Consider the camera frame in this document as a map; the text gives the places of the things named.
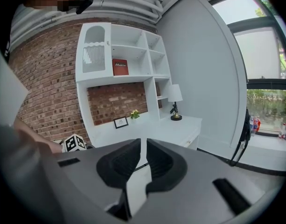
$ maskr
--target desk drawer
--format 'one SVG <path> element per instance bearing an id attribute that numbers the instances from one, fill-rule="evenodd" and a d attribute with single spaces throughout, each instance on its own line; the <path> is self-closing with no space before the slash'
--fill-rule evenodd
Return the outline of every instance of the desk drawer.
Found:
<path id="1" fill-rule="evenodd" d="M 187 137 L 181 146 L 183 147 L 188 147 L 194 150 L 197 150 L 197 144 L 198 144 L 198 136 L 200 135 L 199 132 L 193 133 L 189 137 Z"/>

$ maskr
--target arched cabinet door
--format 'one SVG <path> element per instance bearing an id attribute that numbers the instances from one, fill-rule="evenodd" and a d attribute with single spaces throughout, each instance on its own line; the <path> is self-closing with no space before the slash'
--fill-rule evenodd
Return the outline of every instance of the arched cabinet door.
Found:
<path id="1" fill-rule="evenodd" d="M 77 44 L 76 82 L 111 77 L 111 24 L 83 24 Z"/>

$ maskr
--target white shelf unit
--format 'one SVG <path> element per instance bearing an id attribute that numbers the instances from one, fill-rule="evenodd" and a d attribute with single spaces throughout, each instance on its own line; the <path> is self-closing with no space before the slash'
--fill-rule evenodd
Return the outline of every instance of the white shelf unit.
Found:
<path id="1" fill-rule="evenodd" d="M 129 75 L 114 76 L 112 59 L 127 60 Z M 84 24 L 77 45 L 76 82 L 81 114 L 92 143 L 101 132 L 108 132 L 111 125 L 94 126 L 89 87 L 144 82 L 148 113 L 142 117 L 160 121 L 172 108 L 167 101 L 167 88 L 172 82 L 162 38 L 138 28 L 111 23 Z M 157 98 L 155 82 L 159 83 L 161 98 Z"/>

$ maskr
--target white wall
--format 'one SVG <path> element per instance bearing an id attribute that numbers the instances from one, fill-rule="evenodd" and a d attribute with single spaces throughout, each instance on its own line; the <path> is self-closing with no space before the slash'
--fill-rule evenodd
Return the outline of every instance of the white wall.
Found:
<path id="1" fill-rule="evenodd" d="M 180 114 L 203 118 L 198 147 L 230 159 L 246 108 L 245 71 L 236 40 L 206 0 L 180 0 L 157 29 L 165 43 L 172 82 L 181 88 Z M 250 142 L 241 162 L 286 171 L 284 152 Z"/>

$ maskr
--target window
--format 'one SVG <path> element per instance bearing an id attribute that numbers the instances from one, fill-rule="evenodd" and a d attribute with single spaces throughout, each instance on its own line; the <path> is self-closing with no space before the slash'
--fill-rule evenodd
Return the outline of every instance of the window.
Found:
<path id="1" fill-rule="evenodd" d="M 225 0 L 215 4 L 213 8 L 220 14 L 226 24 L 265 16 L 263 12 L 256 13 L 260 7 L 254 0 Z"/>
<path id="2" fill-rule="evenodd" d="M 247 75 L 247 107 L 259 134 L 277 136 L 286 123 L 286 27 L 268 0 L 212 0 L 233 33 Z"/>
<path id="3" fill-rule="evenodd" d="M 273 28 L 257 28 L 234 34 L 241 50 L 248 79 L 286 79 L 286 56 L 280 54 Z"/>
<path id="4" fill-rule="evenodd" d="M 278 134 L 286 123 L 286 91 L 248 90 L 247 107 L 251 116 L 259 117 L 260 132 Z"/>

